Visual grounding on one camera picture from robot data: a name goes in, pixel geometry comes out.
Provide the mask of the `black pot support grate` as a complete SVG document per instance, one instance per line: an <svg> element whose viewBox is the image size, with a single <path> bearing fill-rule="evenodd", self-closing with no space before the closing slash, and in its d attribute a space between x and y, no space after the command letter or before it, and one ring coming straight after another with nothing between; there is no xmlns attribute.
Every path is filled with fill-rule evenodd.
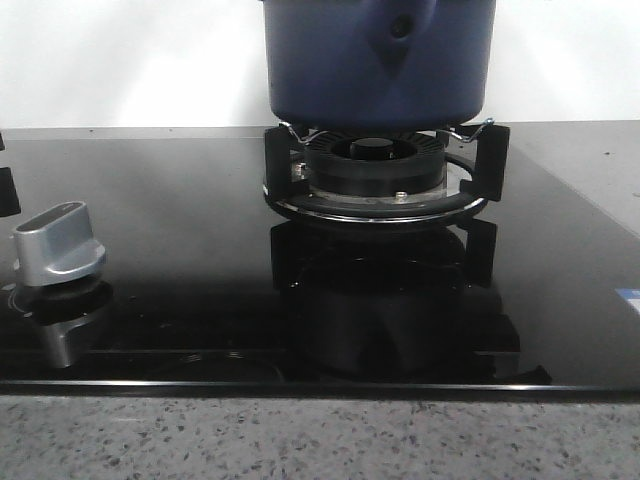
<svg viewBox="0 0 640 480"><path fill-rule="evenodd" d="M280 125L264 133L264 189L272 200L312 189L349 197L426 193L444 185L449 164L471 178L460 191L501 199L510 130L487 120L435 135L420 132L358 134Z"/></svg>

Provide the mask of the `round gas burner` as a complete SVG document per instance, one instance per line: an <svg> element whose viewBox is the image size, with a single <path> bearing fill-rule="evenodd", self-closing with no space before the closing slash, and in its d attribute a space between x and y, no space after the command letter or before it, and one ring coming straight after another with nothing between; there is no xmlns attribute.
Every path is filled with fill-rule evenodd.
<svg viewBox="0 0 640 480"><path fill-rule="evenodd" d="M285 126L270 128L264 133L265 201L307 224L455 223L500 195L480 162L446 147L441 134L324 131L297 139Z"/></svg>

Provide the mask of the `black glass gas hob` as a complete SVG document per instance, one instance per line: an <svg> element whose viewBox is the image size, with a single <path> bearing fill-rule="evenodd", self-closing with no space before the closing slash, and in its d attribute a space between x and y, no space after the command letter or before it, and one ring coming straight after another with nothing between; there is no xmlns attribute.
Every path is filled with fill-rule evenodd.
<svg viewBox="0 0 640 480"><path fill-rule="evenodd" d="M519 152L474 219L390 233L287 221L259 132L8 131L1 390L29 395L639 397L636 235ZM12 230L88 206L106 261L19 282Z"/></svg>

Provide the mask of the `dark blue saucepan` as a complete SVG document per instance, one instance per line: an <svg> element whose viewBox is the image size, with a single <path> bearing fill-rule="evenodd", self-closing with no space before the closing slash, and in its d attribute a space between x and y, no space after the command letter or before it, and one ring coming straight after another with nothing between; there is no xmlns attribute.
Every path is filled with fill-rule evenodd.
<svg viewBox="0 0 640 480"><path fill-rule="evenodd" d="M270 108L326 130L419 131L480 113L493 1L265 1Z"/></svg>

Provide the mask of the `silver stove control knob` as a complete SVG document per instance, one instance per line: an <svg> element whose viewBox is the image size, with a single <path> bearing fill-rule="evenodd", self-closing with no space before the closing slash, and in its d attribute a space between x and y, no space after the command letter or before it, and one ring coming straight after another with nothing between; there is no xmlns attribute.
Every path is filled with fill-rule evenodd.
<svg viewBox="0 0 640 480"><path fill-rule="evenodd" d="M20 283L44 287L98 273L106 261L105 246L94 237L83 201L51 207L12 230L14 264Z"/></svg>

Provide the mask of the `blue energy label sticker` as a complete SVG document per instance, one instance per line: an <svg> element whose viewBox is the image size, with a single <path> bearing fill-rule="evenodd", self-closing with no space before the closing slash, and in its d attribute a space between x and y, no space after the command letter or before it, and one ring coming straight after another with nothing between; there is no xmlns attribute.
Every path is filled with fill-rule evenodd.
<svg viewBox="0 0 640 480"><path fill-rule="evenodd" d="M637 314L640 314L639 289L618 288L616 292Z"/></svg>

